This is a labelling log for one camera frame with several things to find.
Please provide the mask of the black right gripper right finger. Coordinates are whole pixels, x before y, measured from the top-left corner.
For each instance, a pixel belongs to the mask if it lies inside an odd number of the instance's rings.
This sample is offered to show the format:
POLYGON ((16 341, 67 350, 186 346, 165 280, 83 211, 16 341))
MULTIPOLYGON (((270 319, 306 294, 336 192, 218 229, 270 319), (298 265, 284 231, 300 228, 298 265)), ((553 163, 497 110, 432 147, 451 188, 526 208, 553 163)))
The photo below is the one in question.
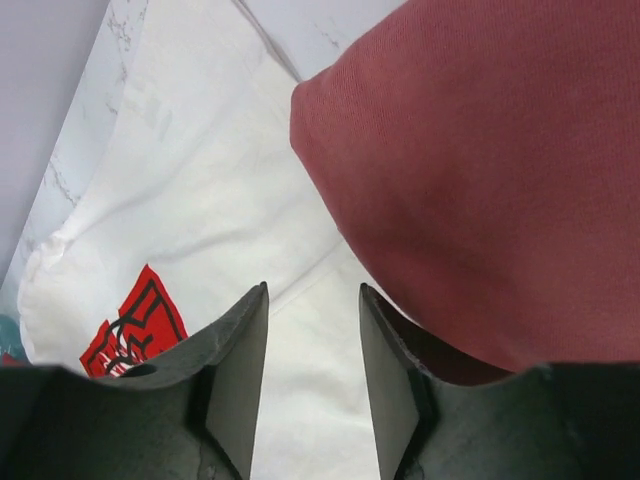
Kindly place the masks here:
POLYGON ((462 386, 425 364, 468 357, 373 287, 359 316, 379 472, 384 479, 635 479, 639 368, 543 364, 462 386))

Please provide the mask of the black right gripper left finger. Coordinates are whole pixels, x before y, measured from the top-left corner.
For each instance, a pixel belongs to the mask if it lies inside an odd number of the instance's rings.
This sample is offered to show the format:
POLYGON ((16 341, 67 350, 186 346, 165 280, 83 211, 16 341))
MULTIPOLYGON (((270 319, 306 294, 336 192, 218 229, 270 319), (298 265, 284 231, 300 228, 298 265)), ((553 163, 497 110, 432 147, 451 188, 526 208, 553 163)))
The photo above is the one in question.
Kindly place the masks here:
POLYGON ((1 372, 5 479, 246 479, 261 395, 269 295, 124 375, 61 366, 1 372))

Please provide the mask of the white t shirt red print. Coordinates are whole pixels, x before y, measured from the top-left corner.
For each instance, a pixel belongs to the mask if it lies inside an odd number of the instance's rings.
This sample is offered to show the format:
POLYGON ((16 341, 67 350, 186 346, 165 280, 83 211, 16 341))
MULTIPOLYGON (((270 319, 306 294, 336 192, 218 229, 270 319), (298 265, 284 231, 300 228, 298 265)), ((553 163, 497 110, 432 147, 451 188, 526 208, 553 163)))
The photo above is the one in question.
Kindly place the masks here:
POLYGON ((110 144, 30 256, 29 359, 118 376, 269 289, 255 479, 375 479, 368 275, 289 142, 295 80, 231 1, 152 1, 110 144))

